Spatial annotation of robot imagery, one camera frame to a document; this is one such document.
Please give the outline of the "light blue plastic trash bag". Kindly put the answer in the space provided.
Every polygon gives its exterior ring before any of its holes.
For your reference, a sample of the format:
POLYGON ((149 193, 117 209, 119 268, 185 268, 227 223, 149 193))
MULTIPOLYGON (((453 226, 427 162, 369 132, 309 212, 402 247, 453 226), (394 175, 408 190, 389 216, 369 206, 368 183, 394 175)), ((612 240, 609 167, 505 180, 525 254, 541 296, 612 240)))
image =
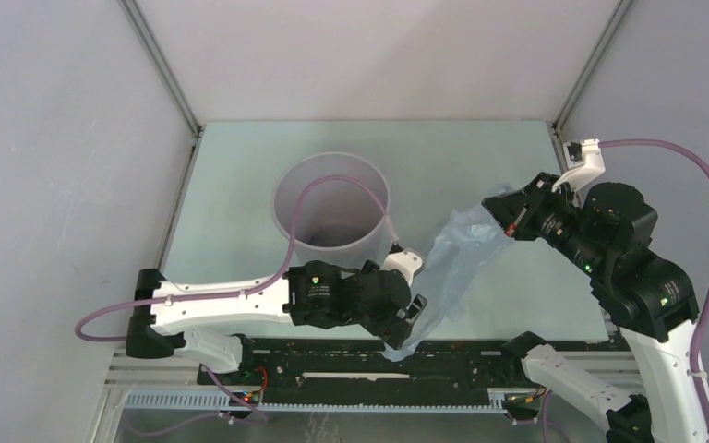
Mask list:
POLYGON ((453 210, 439 228, 425 254, 425 267, 412 284, 413 292, 425 297, 427 306, 406 341, 396 349, 387 345, 381 355, 400 362, 414 354, 443 321, 461 319, 463 297, 476 275, 511 244, 483 202, 468 210, 453 210))

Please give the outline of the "grey cylindrical trash bin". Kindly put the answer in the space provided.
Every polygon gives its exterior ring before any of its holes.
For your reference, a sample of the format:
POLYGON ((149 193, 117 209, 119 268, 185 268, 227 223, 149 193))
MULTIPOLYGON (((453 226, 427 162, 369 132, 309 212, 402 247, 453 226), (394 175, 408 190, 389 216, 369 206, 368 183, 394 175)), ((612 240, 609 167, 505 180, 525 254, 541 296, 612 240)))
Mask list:
POLYGON ((380 255, 387 234, 381 210, 390 203, 390 186, 376 166, 328 152, 283 174, 273 189, 271 212, 284 236, 295 228, 294 262, 360 268, 380 255))

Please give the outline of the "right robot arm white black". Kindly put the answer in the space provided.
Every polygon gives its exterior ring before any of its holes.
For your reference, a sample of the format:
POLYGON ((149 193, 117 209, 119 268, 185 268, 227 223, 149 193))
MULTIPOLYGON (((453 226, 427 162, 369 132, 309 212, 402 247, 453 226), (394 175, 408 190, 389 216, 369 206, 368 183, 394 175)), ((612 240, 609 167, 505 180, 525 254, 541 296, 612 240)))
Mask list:
POLYGON ((509 238, 542 239, 589 278, 593 297, 631 349, 643 393, 589 375, 532 332, 504 346, 503 379, 552 390, 596 422, 609 442, 709 442, 690 364, 700 309, 687 273, 651 251, 658 217, 643 195, 626 184, 600 183, 576 207, 568 185, 541 173, 520 190, 485 198, 483 206, 509 238))

